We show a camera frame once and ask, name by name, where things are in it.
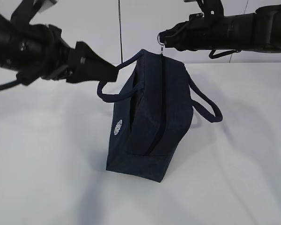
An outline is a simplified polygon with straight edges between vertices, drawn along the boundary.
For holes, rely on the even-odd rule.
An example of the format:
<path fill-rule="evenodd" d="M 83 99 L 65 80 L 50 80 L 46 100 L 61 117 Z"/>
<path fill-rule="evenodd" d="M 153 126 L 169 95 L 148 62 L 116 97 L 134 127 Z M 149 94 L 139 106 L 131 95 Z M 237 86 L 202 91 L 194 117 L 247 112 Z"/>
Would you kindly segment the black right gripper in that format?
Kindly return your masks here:
<path fill-rule="evenodd" d="M 166 48 L 175 48 L 178 51 L 204 50 L 206 30 L 204 14 L 196 13 L 189 15 L 188 21 L 180 22 L 173 28 L 160 32 L 159 38 Z"/>

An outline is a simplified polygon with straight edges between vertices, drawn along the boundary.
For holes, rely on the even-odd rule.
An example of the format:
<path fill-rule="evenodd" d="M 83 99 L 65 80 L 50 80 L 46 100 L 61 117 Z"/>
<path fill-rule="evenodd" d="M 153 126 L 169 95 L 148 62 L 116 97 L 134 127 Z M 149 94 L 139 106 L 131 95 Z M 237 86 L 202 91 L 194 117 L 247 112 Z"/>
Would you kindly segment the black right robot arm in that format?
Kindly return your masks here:
<path fill-rule="evenodd" d="M 197 3 L 200 13 L 159 33 L 166 48 L 210 50 L 211 59 L 241 51 L 281 53 L 281 4 L 263 6 L 254 13 L 225 16 L 220 0 Z"/>

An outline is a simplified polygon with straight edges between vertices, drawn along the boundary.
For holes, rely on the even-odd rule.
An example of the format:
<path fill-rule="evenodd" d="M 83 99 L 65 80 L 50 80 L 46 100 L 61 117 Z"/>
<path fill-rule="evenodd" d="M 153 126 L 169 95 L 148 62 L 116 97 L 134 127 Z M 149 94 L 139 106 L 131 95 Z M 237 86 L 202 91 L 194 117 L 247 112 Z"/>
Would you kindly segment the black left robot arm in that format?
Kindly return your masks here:
<path fill-rule="evenodd" d="M 97 55 L 85 42 L 71 48 L 54 25 L 30 24 L 45 0 L 23 0 L 10 19 L 0 14 L 0 68 L 16 71 L 12 84 L 30 85 L 38 78 L 115 82 L 118 69 Z"/>

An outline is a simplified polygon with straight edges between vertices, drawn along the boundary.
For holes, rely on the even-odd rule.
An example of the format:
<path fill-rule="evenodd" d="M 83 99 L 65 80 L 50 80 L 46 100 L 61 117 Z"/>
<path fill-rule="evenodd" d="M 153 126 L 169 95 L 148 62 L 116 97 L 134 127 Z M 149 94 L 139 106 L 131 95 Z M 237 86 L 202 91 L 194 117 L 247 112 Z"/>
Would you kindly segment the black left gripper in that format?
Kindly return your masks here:
<path fill-rule="evenodd" d="M 85 42 L 79 41 L 75 48 L 61 37 L 61 29 L 54 25 L 39 25 L 45 32 L 48 44 L 40 60 L 34 61 L 16 74 L 19 84 L 28 86 L 37 79 L 64 80 L 67 83 L 86 81 L 115 82 L 118 68 L 97 55 Z"/>

